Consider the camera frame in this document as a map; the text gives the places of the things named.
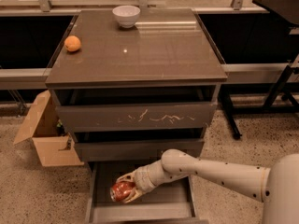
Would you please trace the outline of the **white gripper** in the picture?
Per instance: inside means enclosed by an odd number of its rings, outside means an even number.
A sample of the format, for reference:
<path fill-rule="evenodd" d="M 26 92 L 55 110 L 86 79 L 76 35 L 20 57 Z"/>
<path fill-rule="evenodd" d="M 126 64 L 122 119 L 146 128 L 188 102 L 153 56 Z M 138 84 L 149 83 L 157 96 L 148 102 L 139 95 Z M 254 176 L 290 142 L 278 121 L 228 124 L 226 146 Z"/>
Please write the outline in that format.
<path fill-rule="evenodd" d="M 122 175 L 116 180 L 116 182 L 135 183 L 135 188 L 133 188 L 129 196 L 124 199 L 124 203 L 130 203 L 156 188 L 156 186 L 150 180 L 147 167 L 139 167 L 131 173 Z"/>

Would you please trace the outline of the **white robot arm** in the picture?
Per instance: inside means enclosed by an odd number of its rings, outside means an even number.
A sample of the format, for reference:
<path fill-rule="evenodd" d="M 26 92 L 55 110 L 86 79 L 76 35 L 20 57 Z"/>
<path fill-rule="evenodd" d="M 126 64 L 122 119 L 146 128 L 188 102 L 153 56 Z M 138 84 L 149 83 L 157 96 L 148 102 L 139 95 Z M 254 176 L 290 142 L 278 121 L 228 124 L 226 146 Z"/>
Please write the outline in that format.
<path fill-rule="evenodd" d="M 168 149 L 151 164 L 119 177 L 110 189 L 115 202 L 129 203 L 164 183 L 197 175 L 263 203 L 263 224 L 299 224 L 299 154 L 272 167 L 198 159 Z"/>

